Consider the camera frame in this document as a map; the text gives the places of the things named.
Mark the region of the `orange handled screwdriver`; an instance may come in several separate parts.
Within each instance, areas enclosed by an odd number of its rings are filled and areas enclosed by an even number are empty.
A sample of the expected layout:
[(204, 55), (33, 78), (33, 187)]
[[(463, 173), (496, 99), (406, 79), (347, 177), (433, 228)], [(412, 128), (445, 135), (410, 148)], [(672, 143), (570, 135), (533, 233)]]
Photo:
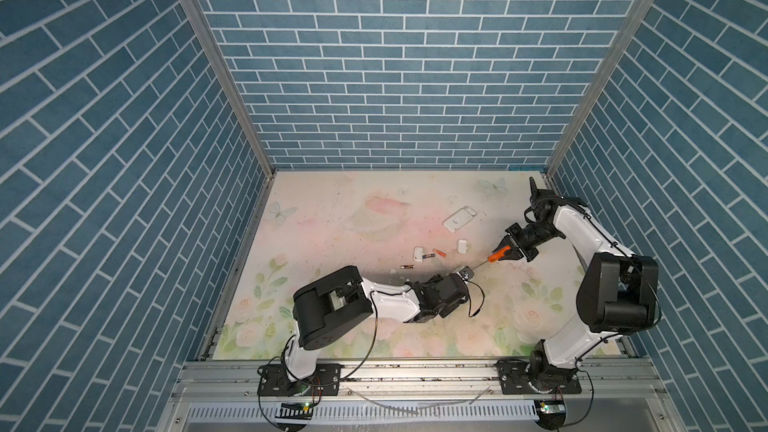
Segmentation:
[(503, 261), (506, 259), (507, 255), (512, 251), (512, 248), (508, 245), (502, 245), (496, 250), (494, 250), (483, 262), (480, 264), (475, 265), (472, 270), (476, 271), (480, 267), (483, 267), (486, 264), (496, 263), (499, 261)]

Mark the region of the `white remote control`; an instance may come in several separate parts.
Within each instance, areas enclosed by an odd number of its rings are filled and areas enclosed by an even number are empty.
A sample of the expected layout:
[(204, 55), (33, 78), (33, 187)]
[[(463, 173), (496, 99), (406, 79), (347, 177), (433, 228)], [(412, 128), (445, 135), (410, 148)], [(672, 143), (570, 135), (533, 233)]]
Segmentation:
[(446, 218), (443, 221), (443, 226), (451, 233), (455, 233), (469, 224), (476, 216), (477, 212), (473, 208), (464, 206)]

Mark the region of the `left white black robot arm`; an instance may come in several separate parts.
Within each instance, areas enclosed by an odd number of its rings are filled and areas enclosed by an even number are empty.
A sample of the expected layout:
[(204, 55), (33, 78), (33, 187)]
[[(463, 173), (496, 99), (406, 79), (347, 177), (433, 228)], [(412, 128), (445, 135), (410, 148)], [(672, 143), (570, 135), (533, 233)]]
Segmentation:
[(294, 336), (281, 357), (287, 379), (303, 382), (313, 377), (322, 349), (369, 317), (400, 323), (447, 317), (470, 302), (468, 284), (473, 277), (470, 267), (461, 266), (424, 282), (395, 286), (366, 279), (349, 265), (298, 289), (293, 295)]

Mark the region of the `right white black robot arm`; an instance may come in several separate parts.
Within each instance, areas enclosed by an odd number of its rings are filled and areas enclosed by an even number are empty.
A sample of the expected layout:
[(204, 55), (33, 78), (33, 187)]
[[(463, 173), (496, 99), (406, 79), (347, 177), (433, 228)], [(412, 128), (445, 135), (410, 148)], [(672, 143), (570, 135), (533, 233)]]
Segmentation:
[(536, 345), (530, 354), (531, 376), (569, 376), (600, 344), (655, 326), (661, 318), (656, 260), (622, 245), (577, 197), (533, 185), (524, 218), (524, 226), (515, 223), (505, 230), (491, 262), (530, 262), (540, 245), (564, 239), (586, 264), (576, 293), (576, 314)]

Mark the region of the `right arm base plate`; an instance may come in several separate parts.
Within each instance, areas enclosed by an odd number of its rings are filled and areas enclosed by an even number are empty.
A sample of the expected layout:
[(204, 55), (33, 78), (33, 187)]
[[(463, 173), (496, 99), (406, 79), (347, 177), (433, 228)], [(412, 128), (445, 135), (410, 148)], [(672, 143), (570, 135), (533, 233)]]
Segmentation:
[(502, 359), (496, 362), (495, 368), (504, 395), (574, 395), (582, 392), (576, 369), (554, 367), (544, 359), (535, 359), (533, 363)]

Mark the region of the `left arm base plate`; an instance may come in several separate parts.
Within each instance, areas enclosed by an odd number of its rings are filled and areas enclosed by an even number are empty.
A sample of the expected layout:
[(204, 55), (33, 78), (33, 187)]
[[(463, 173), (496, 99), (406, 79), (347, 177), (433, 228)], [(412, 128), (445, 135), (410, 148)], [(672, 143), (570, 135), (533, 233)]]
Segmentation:
[(264, 397), (305, 396), (310, 393), (336, 396), (339, 391), (341, 371), (340, 364), (320, 363), (310, 377), (294, 379), (285, 366), (266, 364), (257, 370), (260, 375), (257, 394)]

